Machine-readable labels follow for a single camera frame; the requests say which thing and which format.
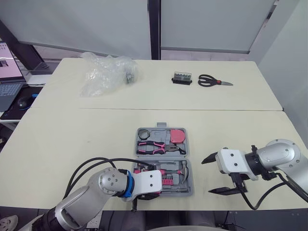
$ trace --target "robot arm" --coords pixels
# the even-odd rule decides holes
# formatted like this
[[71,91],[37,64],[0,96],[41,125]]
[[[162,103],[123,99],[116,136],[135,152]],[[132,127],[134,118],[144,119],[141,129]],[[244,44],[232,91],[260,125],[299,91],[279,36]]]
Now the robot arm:
[[217,161],[221,173],[229,174],[235,188],[227,187],[210,190],[211,193],[230,195],[247,192],[244,180],[271,180],[283,171],[289,181],[285,182],[292,190],[308,202],[308,159],[301,154],[298,146],[289,140],[274,140],[266,147],[246,154],[240,150],[221,149],[203,160],[202,164]]
[[95,173],[83,186],[62,200],[55,208],[23,227],[22,231],[77,230],[93,219],[111,196],[129,202],[136,196],[162,190],[159,170],[139,174],[113,167]]

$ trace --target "screwdriver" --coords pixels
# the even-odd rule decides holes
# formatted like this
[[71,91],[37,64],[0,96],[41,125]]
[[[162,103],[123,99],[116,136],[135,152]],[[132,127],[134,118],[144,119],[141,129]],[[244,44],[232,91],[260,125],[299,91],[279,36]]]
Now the screwdriver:
[[188,189],[163,189],[162,192],[187,192]]

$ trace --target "laptop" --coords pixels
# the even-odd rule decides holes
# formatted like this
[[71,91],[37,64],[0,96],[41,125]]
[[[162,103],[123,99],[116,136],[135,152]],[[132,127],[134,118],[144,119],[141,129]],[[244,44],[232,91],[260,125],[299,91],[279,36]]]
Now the laptop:
[[25,83],[7,44],[0,42],[0,112],[9,109]]

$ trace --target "pink tape measure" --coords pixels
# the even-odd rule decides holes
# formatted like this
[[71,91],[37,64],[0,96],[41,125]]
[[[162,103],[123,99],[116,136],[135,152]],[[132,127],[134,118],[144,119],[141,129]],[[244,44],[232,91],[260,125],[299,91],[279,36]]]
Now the pink tape measure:
[[170,131],[170,136],[171,136],[170,141],[174,144],[183,143],[185,140],[185,133],[182,130],[172,129]]

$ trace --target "pliers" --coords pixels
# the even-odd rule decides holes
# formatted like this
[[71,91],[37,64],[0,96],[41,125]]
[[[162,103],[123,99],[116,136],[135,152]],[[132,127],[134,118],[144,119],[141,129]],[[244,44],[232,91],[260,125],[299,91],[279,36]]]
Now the pliers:
[[165,154],[165,152],[175,152],[175,151],[179,151],[180,154],[185,155],[186,152],[179,148],[178,146],[175,145],[168,145],[165,144],[164,142],[156,142],[156,141],[139,141],[137,142],[138,146],[144,146],[144,145],[151,145],[151,146],[156,146],[159,147],[159,149],[155,149],[153,151],[145,151],[145,150],[137,150],[138,154],[149,154],[149,155],[153,155],[153,154]]

